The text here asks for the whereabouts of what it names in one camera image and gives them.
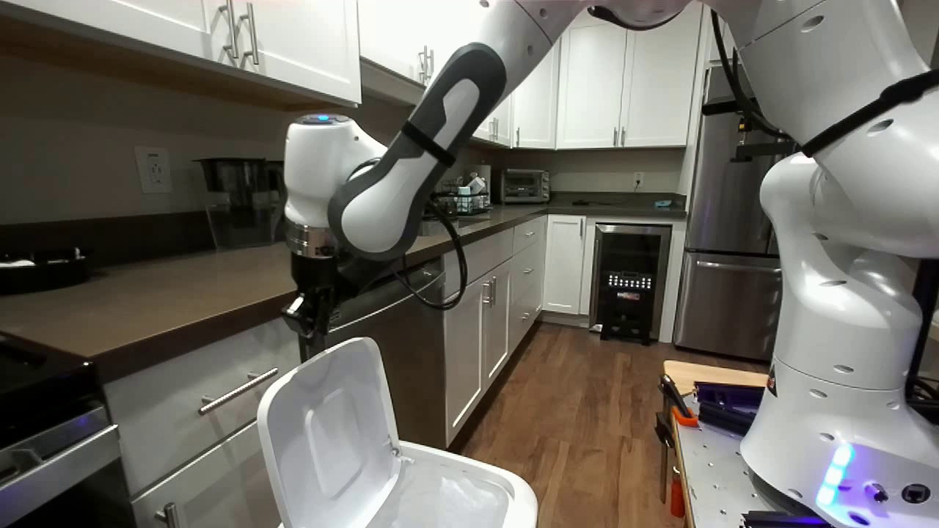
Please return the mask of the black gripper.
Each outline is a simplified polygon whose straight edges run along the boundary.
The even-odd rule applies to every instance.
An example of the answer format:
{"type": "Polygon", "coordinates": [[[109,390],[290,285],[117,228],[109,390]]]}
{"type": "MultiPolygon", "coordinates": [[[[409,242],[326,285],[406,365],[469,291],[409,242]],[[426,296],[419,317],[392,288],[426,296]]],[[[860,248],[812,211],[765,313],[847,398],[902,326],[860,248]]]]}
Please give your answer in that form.
{"type": "Polygon", "coordinates": [[[290,276],[296,296],[284,304],[281,317],[300,339],[300,358],[309,361],[323,349],[329,317],[338,298],[338,257],[290,254],[290,276]]]}

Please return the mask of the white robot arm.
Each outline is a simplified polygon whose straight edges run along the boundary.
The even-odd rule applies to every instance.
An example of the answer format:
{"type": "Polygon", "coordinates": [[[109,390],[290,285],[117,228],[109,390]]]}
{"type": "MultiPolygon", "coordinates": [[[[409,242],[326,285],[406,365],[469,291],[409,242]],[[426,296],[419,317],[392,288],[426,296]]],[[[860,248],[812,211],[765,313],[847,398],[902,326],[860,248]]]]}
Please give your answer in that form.
{"type": "MultiPolygon", "coordinates": [[[[379,144],[343,113],[288,126],[288,317],[321,338],[343,294],[397,270],[438,179],[577,13],[658,28],[692,0],[495,0],[379,144]]],[[[772,490],[846,528],[939,528],[939,431],[910,406],[939,257],[939,87],[896,0],[699,0],[728,24],[761,110],[797,150],[761,204],[784,266],[761,411],[739,442],[772,490]]]]}

